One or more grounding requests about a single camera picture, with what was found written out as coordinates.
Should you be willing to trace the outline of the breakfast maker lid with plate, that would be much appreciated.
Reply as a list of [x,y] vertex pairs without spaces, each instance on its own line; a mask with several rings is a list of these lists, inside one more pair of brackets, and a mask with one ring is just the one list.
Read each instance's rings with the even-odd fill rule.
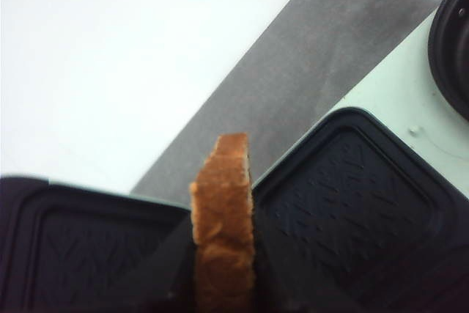
[[193,312],[189,212],[1,179],[3,312]]

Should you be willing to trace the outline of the white bread slice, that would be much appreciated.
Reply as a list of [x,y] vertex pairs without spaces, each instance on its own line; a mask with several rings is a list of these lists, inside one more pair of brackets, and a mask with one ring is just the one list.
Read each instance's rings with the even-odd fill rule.
[[220,135],[190,184],[198,312],[254,310],[254,201],[246,133]]

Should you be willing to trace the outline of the black round frying pan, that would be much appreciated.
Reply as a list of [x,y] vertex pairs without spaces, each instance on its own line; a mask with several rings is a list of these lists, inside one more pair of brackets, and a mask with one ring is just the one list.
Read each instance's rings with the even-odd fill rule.
[[468,118],[468,0],[442,0],[429,31],[429,67],[448,104]]

